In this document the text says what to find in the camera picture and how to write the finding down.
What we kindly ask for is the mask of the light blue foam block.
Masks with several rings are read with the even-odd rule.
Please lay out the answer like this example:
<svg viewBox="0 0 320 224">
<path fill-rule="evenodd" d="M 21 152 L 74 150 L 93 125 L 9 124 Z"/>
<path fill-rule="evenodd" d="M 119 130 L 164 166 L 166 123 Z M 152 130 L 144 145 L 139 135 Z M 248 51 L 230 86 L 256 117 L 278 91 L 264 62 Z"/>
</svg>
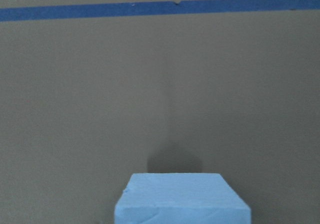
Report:
<svg viewBox="0 0 320 224">
<path fill-rule="evenodd" d="M 116 224 L 250 224 L 252 212 L 220 174 L 132 174 Z"/>
</svg>

